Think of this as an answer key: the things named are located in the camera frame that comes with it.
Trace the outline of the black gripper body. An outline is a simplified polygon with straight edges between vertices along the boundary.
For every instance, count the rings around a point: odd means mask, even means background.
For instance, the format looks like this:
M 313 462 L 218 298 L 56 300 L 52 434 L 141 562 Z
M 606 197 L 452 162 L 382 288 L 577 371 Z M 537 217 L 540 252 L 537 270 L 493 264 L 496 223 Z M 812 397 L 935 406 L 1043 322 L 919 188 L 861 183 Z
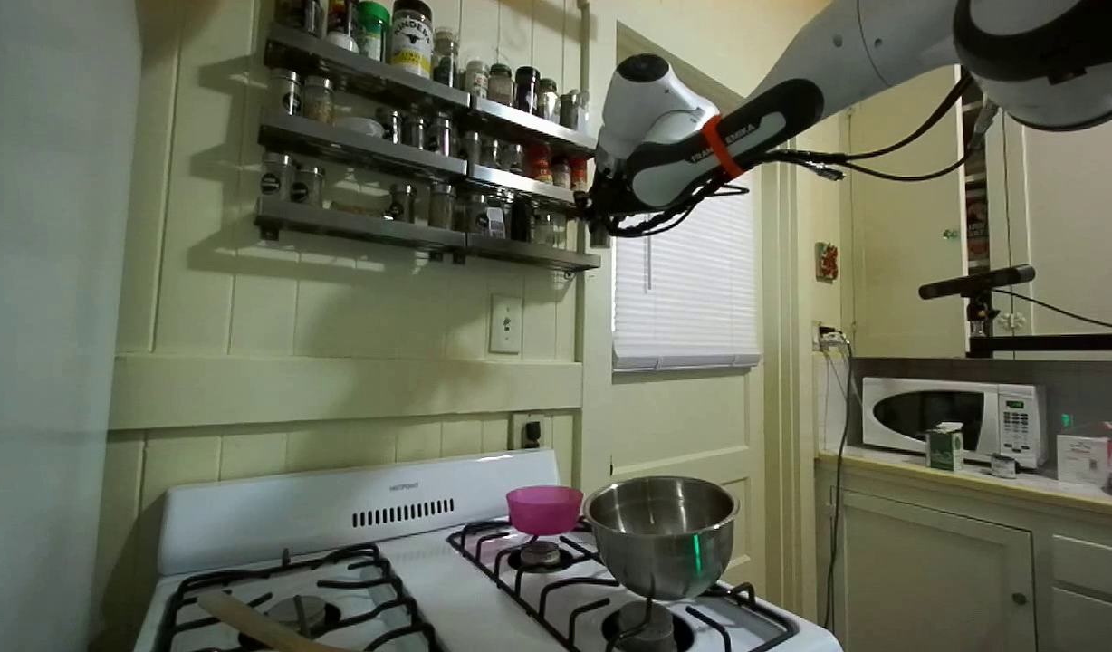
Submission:
M 591 237 L 622 235 L 632 182 L 622 170 L 598 170 L 591 193 L 582 196 L 582 222 L 591 223 Z

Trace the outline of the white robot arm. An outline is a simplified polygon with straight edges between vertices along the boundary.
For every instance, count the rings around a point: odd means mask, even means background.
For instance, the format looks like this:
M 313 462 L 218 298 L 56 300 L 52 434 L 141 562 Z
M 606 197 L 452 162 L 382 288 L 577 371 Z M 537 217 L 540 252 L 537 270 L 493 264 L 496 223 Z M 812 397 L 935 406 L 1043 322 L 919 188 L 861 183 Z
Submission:
M 835 0 L 732 112 L 665 59 L 632 53 L 609 79 L 582 217 L 657 235 L 801 131 L 947 66 L 1022 126 L 1107 121 L 1112 0 Z

